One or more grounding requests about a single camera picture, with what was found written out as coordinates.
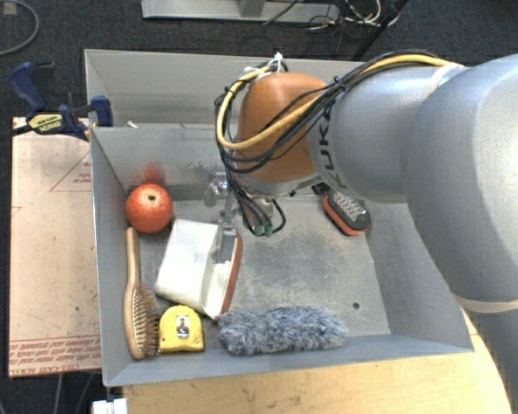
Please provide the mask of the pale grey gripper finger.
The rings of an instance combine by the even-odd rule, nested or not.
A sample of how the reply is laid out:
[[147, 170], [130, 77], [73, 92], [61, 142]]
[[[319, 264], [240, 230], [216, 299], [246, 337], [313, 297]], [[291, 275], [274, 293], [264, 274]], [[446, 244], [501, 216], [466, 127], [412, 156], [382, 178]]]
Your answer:
[[215, 206], [219, 200], [228, 196], [228, 181], [224, 173], [210, 173], [204, 190], [204, 203], [208, 207]]
[[216, 262], [225, 263], [232, 259], [237, 242], [237, 232], [234, 229], [221, 229], [218, 232]]

